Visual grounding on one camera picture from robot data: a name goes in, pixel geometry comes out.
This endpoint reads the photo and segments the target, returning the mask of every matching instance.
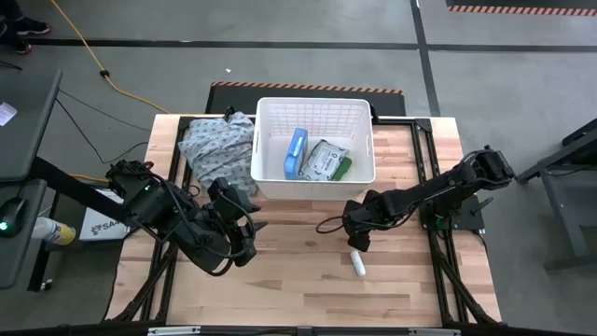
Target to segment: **warning stripe tape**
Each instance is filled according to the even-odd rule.
[[[343,86],[326,85],[304,85],[304,84],[274,84],[274,83],[253,83],[253,82],[231,82],[215,81],[212,86],[245,87],[245,88],[269,88],[269,89],[300,89],[300,90],[321,90],[321,91],[352,91],[352,92],[373,92],[402,94],[398,89],[377,89],[377,88],[356,88]]]
[[[551,7],[448,6],[459,13],[595,16],[597,9]]]

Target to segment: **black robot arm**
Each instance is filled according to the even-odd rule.
[[[449,216],[478,190],[503,188],[513,177],[502,152],[487,146],[466,154],[448,172],[410,189],[370,190],[362,203],[349,201],[344,207],[342,224],[349,235],[348,244],[367,251],[371,230],[396,228],[421,206],[436,217]]]
[[[174,183],[151,173],[151,162],[120,161],[106,174],[109,187],[123,200],[126,222],[141,227],[158,241],[175,243],[185,255],[211,275],[222,275],[231,263],[246,265],[257,253],[254,241],[265,223],[249,214],[260,208],[226,178],[207,190],[211,202],[199,206]],[[247,224],[238,220],[246,217]],[[224,269],[215,269],[227,259]]]

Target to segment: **crumpled cloth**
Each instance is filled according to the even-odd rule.
[[[195,178],[207,190],[218,177],[249,196],[257,193],[251,178],[251,155],[255,125],[243,112],[223,119],[196,119],[190,122],[189,136],[178,148]]]

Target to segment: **person's foot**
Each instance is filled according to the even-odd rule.
[[[17,53],[22,55],[26,55],[33,50],[31,45],[22,39],[15,30],[8,26],[2,27],[0,25],[0,33],[3,30],[4,33],[0,35],[0,44],[11,46]]]
[[[51,31],[51,27],[47,23],[35,21],[27,17],[23,17],[22,19],[13,22],[12,26],[19,36],[26,36],[29,34],[42,35]]]

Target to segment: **spray can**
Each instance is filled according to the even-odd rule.
[[[38,217],[31,237],[51,244],[69,245],[75,240],[76,230],[54,219]]]

